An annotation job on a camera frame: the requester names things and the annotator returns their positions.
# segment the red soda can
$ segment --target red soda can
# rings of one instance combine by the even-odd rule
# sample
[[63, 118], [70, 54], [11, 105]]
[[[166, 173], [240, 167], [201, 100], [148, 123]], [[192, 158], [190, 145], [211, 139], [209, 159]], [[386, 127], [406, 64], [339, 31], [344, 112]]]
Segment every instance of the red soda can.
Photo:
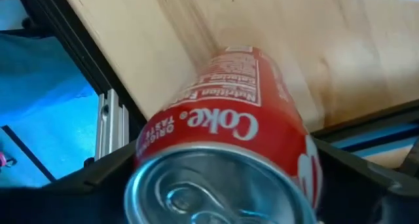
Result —
[[130, 223], [316, 223], [317, 149], [258, 48], [218, 53], [144, 127], [136, 164]]

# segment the nutrition facts label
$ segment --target nutrition facts label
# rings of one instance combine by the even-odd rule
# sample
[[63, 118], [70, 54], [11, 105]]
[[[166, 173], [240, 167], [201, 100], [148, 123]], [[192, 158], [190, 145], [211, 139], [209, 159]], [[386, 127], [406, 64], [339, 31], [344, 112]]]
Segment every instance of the nutrition facts label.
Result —
[[259, 65], [252, 54], [231, 52], [214, 58], [169, 107], [210, 99], [261, 106]]

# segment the wooden board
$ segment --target wooden board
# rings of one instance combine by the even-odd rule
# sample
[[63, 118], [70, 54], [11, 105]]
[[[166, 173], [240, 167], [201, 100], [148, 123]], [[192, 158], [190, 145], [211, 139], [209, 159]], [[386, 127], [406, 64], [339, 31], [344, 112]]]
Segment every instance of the wooden board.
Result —
[[419, 3], [68, 0], [150, 117], [218, 49], [273, 57], [309, 130], [419, 98]]

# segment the blue fabric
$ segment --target blue fabric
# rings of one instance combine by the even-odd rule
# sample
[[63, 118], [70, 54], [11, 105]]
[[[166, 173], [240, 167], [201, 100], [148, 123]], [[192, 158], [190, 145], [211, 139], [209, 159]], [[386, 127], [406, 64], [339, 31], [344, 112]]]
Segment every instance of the blue fabric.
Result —
[[93, 93], [55, 37], [0, 35], [0, 126]]

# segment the coke logo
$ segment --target coke logo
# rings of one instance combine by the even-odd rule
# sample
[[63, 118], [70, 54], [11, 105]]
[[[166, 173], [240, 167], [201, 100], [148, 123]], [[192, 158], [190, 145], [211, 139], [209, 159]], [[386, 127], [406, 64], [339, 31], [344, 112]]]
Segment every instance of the coke logo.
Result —
[[[238, 130], [238, 126], [247, 121], [248, 127], [244, 132]], [[193, 109], [189, 111], [187, 121], [190, 127], [207, 127], [209, 133], [218, 134], [219, 128], [232, 130], [232, 135], [239, 140], [252, 140], [259, 131], [259, 123], [255, 116], [250, 113], [237, 113], [233, 109]]]
[[301, 154], [298, 160], [298, 177], [306, 197], [313, 207], [317, 207], [323, 172], [321, 171], [316, 145], [309, 135], [306, 136], [306, 154]]

